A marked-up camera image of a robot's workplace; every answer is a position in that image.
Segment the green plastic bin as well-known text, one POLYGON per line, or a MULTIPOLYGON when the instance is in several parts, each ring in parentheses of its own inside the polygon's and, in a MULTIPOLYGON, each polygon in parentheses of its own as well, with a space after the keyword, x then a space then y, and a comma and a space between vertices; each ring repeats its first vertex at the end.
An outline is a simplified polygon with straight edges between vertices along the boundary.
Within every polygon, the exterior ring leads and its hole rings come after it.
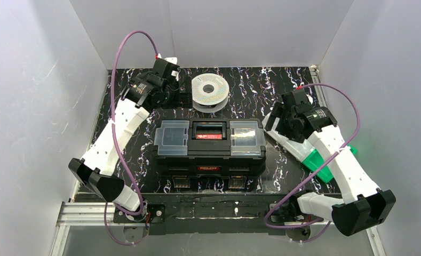
MULTIPOLYGON (((302 163, 311 172, 315 172, 324 163, 324 159, 319 154, 319 152, 314 148, 304 158, 302 163)), ((334 179, 333 174, 331 173, 330 169, 327 166, 324 167, 316 176, 325 183, 329 183, 331 180, 334 179)))

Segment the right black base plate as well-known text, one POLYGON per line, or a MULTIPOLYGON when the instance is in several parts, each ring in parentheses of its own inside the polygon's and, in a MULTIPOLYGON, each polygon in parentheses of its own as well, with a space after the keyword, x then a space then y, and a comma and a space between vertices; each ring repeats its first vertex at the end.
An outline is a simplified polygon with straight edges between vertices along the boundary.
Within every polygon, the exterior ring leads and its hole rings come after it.
POLYGON ((290 204, 288 202, 282 204, 269 217, 270 222, 278 224, 284 222, 298 222, 299 224, 304 224, 306 222, 313 221, 314 219, 318 219, 318 217, 304 214, 297 210, 294 204, 290 204))

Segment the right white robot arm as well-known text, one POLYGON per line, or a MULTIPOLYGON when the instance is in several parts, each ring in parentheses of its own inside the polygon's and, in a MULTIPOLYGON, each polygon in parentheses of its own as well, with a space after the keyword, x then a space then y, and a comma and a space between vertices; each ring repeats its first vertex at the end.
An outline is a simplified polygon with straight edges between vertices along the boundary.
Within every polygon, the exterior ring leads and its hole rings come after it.
POLYGON ((284 203, 291 205, 297 215, 314 215, 334 223, 345 236, 385 221, 396 202, 395 195, 391 190, 382 190, 363 170, 327 107, 313 107, 301 101, 291 105, 277 102, 266 122, 266 130, 271 129, 297 143, 308 141, 324 162, 268 211, 264 217, 266 226, 279 228, 269 217, 284 203), (338 184, 340 199, 314 192, 298 192, 325 167, 329 168, 338 184))

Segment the black plastic toolbox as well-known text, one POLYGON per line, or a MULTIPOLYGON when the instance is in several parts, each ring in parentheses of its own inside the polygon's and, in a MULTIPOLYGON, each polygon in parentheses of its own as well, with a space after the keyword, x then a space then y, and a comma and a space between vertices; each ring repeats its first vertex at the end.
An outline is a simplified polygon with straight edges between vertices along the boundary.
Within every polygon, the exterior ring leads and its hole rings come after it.
POLYGON ((161 175, 223 179, 259 177, 266 168, 266 140, 257 118, 163 119, 153 154, 161 175))

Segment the white filament spool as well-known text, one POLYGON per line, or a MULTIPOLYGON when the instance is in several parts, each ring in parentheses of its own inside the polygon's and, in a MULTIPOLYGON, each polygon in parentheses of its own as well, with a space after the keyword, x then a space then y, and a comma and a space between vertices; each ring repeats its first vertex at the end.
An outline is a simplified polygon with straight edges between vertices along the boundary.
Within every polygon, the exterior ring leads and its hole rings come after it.
POLYGON ((229 84, 217 74, 201 74, 192 79, 193 108, 202 113, 215 113, 227 105, 229 84))

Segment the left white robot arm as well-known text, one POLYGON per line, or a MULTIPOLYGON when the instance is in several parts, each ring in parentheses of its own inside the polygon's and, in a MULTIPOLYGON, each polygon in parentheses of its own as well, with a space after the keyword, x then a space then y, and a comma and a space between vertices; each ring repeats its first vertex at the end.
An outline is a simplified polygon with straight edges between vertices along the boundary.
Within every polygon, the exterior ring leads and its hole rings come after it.
POLYGON ((128 84, 118 99, 112 99, 112 114, 95 143, 81 158, 72 158, 68 165, 80 184, 129 215, 142 214, 144 206, 140 189, 122 151, 152 112, 152 109, 139 105, 138 99, 130 92, 138 87, 144 90, 149 87, 141 76, 136 78, 138 83, 128 84), (131 175, 132 187, 115 175, 118 163, 131 175))

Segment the white plastic bin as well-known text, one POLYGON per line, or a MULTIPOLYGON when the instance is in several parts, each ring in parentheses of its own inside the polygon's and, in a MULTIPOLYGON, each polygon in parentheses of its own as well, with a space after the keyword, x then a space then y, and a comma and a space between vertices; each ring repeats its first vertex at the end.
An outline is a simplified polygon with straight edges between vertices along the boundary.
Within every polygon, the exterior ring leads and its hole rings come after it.
POLYGON ((274 123, 273 130, 266 131, 265 127, 267 125, 269 116, 270 113, 268 113, 262 121, 266 134, 268 134, 274 141, 280 144, 286 150, 286 152, 290 153, 298 161, 302 162, 304 158, 311 152, 311 150, 314 149, 314 147, 307 140, 305 140, 303 143, 298 143, 276 132, 274 129, 276 128, 278 119, 274 123))

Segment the aluminium frame rail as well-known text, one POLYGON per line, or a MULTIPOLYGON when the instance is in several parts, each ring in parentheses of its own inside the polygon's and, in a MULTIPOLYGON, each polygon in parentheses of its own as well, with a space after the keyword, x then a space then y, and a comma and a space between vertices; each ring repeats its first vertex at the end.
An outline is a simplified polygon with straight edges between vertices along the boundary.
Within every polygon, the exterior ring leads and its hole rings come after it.
MULTIPOLYGON (((55 224, 55 239, 50 255, 62 255, 71 226, 103 226, 105 223, 109 226, 129 226, 129 224, 109 223, 114 219, 115 207, 113 204, 109 204, 108 216, 105 220, 104 209, 105 203, 101 202, 62 203, 55 224)), ((373 254, 386 255, 377 227, 369 228, 365 230, 365 233, 373 254)))

